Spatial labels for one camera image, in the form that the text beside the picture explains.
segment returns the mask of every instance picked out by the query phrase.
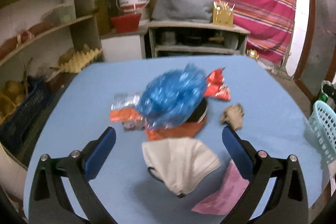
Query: blue plastic wrapper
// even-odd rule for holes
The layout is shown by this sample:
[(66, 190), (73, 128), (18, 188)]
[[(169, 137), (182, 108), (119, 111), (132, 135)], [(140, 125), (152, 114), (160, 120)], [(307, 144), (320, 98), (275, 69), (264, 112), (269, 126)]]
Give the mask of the blue plastic wrapper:
[(205, 77), (202, 69), (188, 64), (150, 82), (135, 107), (146, 117), (147, 128), (172, 128), (188, 120), (207, 88)]

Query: blue gripper pad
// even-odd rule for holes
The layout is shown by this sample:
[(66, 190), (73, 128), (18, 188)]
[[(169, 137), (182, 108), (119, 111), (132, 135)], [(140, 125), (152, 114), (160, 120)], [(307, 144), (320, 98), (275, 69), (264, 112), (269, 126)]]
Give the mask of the blue gripper pad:
[(233, 129), (227, 126), (223, 129), (222, 140), (241, 176), (251, 182), (254, 177), (254, 163), (241, 145), (241, 139)]
[(87, 181), (95, 179), (116, 143), (116, 131), (108, 127), (98, 140), (89, 142), (83, 149), (84, 177)]

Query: red plastic basket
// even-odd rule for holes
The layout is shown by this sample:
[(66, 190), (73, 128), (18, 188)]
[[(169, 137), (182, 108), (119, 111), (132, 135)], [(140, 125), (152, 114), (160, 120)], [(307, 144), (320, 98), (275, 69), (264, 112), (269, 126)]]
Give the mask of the red plastic basket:
[(141, 13), (111, 17), (110, 21), (118, 33), (135, 32), (139, 27)]

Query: white mask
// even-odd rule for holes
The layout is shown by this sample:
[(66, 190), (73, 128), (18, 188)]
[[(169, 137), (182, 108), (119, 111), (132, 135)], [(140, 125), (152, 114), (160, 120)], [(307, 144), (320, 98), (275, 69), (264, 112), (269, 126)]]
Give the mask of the white mask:
[(142, 153), (149, 172), (176, 195), (191, 193), (203, 178), (221, 166), (214, 152), (191, 138), (144, 142)]

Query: white wall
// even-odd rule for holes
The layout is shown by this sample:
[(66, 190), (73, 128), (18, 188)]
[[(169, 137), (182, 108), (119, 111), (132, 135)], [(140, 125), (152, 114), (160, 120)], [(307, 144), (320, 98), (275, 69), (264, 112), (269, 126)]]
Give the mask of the white wall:
[[(0, 45), (22, 29), (41, 22), (41, 16), (63, 3), (63, 0), (20, 0), (0, 9)], [(73, 47), (70, 29), (63, 28), (24, 48), (0, 67), (0, 89), (7, 80), (22, 80), (24, 64), (30, 58), (31, 74), (43, 64), (56, 66), (58, 57)]]
[(297, 0), (295, 12), (295, 26), (293, 31), (292, 46), (290, 56), (286, 64), (286, 70), (289, 76), (293, 76), (300, 60), (303, 44), (305, 42), (308, 17), (309, 0)]

